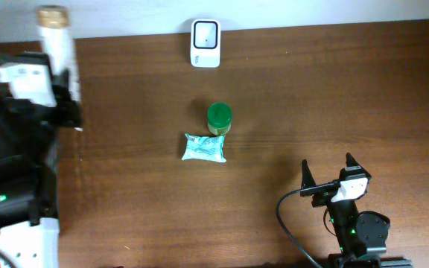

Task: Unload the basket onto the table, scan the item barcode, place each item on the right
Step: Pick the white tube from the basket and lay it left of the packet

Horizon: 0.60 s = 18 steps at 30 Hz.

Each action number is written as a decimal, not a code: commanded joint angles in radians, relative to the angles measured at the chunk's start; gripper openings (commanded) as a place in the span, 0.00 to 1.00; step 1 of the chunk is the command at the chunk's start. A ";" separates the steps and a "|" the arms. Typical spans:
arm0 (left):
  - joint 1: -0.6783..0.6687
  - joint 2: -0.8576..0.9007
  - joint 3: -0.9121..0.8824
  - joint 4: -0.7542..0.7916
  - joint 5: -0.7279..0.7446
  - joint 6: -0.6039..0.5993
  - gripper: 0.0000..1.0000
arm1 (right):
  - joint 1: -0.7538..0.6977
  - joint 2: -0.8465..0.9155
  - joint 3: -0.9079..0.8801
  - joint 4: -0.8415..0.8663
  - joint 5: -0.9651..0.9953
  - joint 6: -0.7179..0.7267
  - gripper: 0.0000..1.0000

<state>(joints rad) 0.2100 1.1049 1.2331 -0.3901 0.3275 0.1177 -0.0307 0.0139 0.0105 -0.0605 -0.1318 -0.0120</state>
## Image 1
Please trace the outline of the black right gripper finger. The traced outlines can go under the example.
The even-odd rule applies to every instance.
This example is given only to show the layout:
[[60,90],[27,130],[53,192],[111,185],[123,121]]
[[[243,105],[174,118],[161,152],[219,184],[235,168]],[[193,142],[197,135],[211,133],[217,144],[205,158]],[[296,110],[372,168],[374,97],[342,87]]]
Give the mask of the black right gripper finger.
[[360,171],[363,168],[361,165],[355,160],[351,153],[346,154],[346,171]]
[[311,171],[308,167],[308,162],[306,159],[302,160],[301,168],[302,168],[301,189],[307,189],[307,188],[312,188],[316,186],[317,184],[311,174]]

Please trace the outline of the green lid gel jar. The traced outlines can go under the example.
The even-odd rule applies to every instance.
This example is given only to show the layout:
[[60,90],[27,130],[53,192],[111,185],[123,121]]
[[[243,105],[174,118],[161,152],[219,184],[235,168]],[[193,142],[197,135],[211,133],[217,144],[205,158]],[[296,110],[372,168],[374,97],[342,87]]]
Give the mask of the green lid gel jar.
[[231,128],[232,110],[226,103],[213,103],[207,112],[208,128],[214,135],[226,135]]

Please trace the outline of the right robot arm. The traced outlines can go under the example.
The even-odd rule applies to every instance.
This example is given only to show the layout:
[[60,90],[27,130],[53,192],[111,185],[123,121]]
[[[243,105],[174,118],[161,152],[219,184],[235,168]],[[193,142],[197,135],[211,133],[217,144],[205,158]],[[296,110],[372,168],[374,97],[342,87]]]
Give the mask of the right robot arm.
[[386,241],[390,219],[375,211],[358,211],[356,201],[367,192],[370,173],[355,158],[346,154],[346,166],[339,178],[318,185],[302,161],[301,195],[312,198],[313,207],[326,207],[340,247],[339,254],[328,256],[330,267],[412,267],[404,258],[383,259],[387,252]]

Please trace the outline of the white tube gold cap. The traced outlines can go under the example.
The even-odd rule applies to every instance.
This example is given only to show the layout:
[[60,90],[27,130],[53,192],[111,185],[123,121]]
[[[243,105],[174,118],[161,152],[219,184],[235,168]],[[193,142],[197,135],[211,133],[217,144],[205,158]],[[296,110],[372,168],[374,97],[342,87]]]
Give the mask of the white tube gold cap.
[[81,131],[81,93],[74,38],[66,7],[43,5],[37,9],[42,52],[51,64],[52,86],[62,125]]

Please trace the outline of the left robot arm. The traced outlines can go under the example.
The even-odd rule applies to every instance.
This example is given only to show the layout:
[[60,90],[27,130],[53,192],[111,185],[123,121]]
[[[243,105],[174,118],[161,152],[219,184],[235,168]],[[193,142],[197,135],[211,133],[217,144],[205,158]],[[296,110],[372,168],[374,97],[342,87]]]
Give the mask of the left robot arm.
[[0,265],[57,267],[58,132],[82,124],[71,72],[45,53],[0,54]]

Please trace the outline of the teal wipes packet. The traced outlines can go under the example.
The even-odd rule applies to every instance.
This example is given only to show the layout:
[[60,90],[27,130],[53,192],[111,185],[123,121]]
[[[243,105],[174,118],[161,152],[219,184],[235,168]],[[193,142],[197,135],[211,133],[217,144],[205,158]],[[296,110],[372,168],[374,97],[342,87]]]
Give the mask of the teal wipes packet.
[[225,136],[196,136],[185,134],[187,144],[182,160],[203,160],[210,162],[225,163],[226,159],[223,155],[223,146]]

